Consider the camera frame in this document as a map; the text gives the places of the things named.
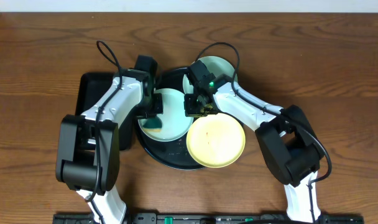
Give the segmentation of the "green sponge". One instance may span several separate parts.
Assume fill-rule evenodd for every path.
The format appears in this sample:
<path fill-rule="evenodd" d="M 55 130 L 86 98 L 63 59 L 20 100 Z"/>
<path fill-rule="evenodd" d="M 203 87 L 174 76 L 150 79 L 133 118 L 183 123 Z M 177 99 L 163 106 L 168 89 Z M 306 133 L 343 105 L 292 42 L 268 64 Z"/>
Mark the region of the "green sponge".
<path fill-rule="evenodd" d="M 142 122 L 142 129 L 148 132 L 159 132 L 162 129 L 162 121 L 159 117 L 147 118 Z"/>

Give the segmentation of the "light blue plate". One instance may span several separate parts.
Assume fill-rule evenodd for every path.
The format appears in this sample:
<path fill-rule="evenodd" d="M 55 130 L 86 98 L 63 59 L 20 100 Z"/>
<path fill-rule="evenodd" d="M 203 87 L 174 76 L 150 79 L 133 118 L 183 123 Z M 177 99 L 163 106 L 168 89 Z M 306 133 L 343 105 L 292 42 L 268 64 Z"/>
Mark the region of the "light blue plate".
<path fill-rule="evenodd" d="M 210 73 L 212 73 L 216 78 L 223 76 L 223 75 L 227 75 L 231 78 L 233 77 L 234 67 L 229 61 L 227 61 L 224 58 L 217 57 L 217 56 L 205 56 L 205 57 L 201 57 L 199 59 L 199 61 L 201 61 L 204 64 L 204 66 L 207 68 L 207 70 Z M 194 86 L 189 79 L 190 72 L 191 72 L 191 66 L 194 63 L 195 62 L 193 62 L 188 67 L 189 71 L 185 72 L 185 74 L 183 76 L 183 81 L 182 81 L 183 92 L 186 95 L 187 94 L 195 94 Z"/>
<path fill-rule="evenodd" d="M 145 119 L 139 119 L 138 124 L 144 134 L 156 141 L 169 142 L 184 136 L 189 130 L 194 118 L 185 116 L 184 94 L 172 88 L 162 88 L 155 90 L 155 93 L 162 94 L 163 113 L 158 114 L 162 121 L 162 129 L 159 132 L 148 132 L 142 129 L 142 122 Z"/>

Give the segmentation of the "yellow plate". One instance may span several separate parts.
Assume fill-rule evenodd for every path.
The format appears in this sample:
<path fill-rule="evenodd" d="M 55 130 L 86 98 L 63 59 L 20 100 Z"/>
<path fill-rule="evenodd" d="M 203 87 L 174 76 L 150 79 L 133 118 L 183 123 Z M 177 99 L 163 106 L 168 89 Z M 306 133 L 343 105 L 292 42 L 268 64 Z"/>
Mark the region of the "yellow plate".
<path fill-rule="evenodd" d="M 187 133 L 189 154 L 197 163 L 210 168 L 222 168 L 235 162 L 245 144 L 242 125 L 224 113 L 198 118 Z"/>

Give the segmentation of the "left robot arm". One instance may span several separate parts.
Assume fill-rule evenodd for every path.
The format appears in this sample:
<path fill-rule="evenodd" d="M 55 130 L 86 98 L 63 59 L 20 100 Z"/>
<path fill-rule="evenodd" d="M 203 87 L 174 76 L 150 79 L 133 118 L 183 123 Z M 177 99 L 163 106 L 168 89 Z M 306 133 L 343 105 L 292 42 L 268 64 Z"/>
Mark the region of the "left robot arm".
<path fill-rule="evenodd" d="M 123 223 L 126 204 L 116 181 L 119 153 L 131 143 L 132 122 L 160 114 L 155 73 L 141 68 L 81 76 L 75 114 L 61 122 L 55 175 L 82 196 L 95 223 Z"/>

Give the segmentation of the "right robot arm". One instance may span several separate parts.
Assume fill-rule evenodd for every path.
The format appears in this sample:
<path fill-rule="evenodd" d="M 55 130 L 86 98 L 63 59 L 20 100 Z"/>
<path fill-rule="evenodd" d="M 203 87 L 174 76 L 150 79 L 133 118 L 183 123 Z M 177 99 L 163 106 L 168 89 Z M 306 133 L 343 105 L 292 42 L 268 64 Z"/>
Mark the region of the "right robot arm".
<path fill-rule="evenodd" d="M 321 177 L 318 170 L 322 159 L 331 159 L 299 107 L 266 103 L 237 82 L 212 81 L 186 94 L 184 109 L 196 118 L 187 135 L 196 162 L 220 168 L 236 161 L 244 150 L 244 124 L 254 131 L 267 168 L 284 185 L 289 219 L 319 219 L 315 185 L 330 176 L 332 165 Z"/>

